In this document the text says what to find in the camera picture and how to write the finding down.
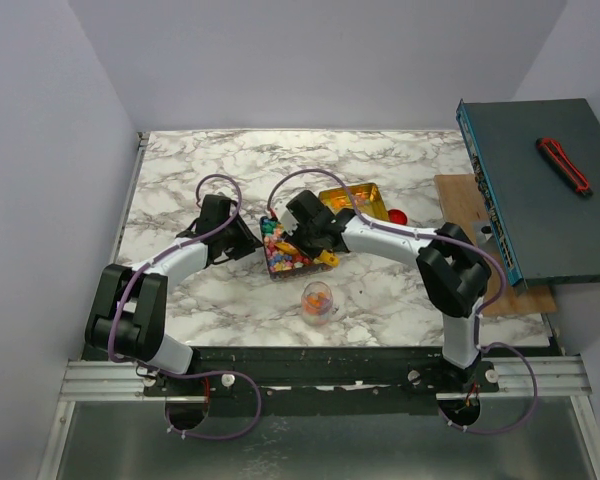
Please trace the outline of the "yellow plastic scoop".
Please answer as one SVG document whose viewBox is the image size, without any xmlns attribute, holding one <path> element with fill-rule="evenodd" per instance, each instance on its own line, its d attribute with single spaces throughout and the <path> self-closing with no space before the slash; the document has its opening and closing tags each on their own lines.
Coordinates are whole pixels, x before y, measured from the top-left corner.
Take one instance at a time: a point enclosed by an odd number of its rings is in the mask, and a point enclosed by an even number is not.
<svg viewBox="0 0 600 480">
<path fill-rule="evenodd" d="M 284 254 L 298 258 L 303 264 L 324 264 L 329 267 L 337 267 L 340 263 L 339 258 L 327 250 L 323 250 L 317 257 L 309 257 L 301 253 L 296 247 L 287 242 L 276 242 L 275 248 Z"/>
</svg>

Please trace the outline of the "tin of paper stars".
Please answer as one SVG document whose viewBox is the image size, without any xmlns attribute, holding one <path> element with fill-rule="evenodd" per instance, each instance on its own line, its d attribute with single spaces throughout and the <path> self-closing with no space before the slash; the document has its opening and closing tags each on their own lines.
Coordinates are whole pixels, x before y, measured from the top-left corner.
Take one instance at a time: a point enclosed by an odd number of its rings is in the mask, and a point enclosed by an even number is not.
<svg viewBox="0 0 600 480">
<path fill-rule="evenodd" d="M 273 281 L 330 271 L 331 266 L 310 259 L 287 243 L 282 226 L 275 219 L 263 216 L 259 220 L 266 270 Z"/>
</svg>

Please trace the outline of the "tin of gummy candies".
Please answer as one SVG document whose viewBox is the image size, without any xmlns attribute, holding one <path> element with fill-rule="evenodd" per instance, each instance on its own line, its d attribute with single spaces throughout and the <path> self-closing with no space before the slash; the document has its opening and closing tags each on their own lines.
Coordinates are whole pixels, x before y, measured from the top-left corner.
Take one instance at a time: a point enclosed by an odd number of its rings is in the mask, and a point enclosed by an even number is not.
<svg viewBox="0 0 600 480">
<path fill-rule="evenodd" d="M 383 221 L 389 220 L 388 210 L 386 209 L 380 189 L 375 183 L 350 185 L 348 189 L 355 200 L 357 208 L 363 214 Z M 334 214 L 343 208 L 352 209 L 352 203 L 343 188 L 321 191 L 318 198 Z"/>
</svg>

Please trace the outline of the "clear glass jar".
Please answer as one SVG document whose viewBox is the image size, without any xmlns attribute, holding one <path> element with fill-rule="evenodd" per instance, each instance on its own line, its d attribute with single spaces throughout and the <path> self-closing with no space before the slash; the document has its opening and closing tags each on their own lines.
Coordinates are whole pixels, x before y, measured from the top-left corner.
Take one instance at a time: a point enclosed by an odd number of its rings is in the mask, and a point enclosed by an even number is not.
<svg viewBox="0 0 600 480">
<path fill-rule="evenodd" d="M 321 281 L 309 283 L 301 295 L 301 317 L 309 326 L 327 324 L 332 316 L 333 295 L 330 287 Z"/>
</svg>

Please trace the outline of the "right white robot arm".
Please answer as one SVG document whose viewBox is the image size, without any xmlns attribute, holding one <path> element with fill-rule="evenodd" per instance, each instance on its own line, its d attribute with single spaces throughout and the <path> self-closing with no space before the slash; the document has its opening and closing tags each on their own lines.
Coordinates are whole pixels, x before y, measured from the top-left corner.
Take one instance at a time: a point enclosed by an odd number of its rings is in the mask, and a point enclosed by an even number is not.
<svg viewBox="0 0 600 480">
<path fill-rule="evenodd" d="M 486 294 L 491 268 L 456 224 L 421 229 L 375 219 L 352 208 L 333 212 L 311 191 L 272 208 L 285 240 L 305 256 L 337 253 L 369 254 L 418 270 L 431 304 L 443 319 L 444 362 L 440 379 L 460 392 L 476 380 L 480 357 L 478 310 Z"/>
</svg>

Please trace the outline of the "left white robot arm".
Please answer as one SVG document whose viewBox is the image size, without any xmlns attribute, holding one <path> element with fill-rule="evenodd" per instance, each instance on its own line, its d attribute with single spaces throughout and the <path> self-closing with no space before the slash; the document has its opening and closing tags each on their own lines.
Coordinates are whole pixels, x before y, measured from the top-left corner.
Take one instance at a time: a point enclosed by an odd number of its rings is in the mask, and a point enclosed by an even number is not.
<svg viewBox="0 0 600 480">
<path fill-rule="evenodd" d="M 167 371 L 177 393 L 194 393 L 202 372 L 192 364 L 193 349 L 165 333 L 167 296 L 190 276 L 262 246 L 239 209 L 238 200 L 207 195 L 199 217 L 165 250 L 133 266 L 105 267 L 85 328 L 86 344 L 114 361 Z"/>
</svg>

